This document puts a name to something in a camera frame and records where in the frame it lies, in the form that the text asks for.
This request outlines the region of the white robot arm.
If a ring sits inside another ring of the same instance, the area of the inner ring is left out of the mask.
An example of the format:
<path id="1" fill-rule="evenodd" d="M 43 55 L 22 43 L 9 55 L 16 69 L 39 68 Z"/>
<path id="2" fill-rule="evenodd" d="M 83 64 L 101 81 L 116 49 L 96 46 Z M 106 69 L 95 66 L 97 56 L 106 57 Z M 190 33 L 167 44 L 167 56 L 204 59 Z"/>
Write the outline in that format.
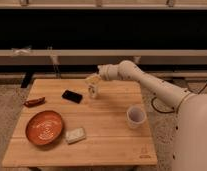
<path id="1" fill-rule="evenodd" d="M 103 80 L 135 81 L 146 87 L 178 115 L 172 171 L 207 171 L 207 94 L 193 93 L 142 71 L 124 60 L 99 65 Z"/>

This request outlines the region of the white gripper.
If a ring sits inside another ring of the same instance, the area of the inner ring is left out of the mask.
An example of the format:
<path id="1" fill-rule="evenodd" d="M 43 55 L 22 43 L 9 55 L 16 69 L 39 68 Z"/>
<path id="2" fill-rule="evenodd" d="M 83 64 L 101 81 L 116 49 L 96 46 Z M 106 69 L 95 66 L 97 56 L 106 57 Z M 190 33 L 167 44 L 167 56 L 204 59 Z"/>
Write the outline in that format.
<path id="1" fill-rule="evenodd" d="M 113 79 L 113 65 L 99 65 L 99 75 L 103 80 L 110 81 Z"/>

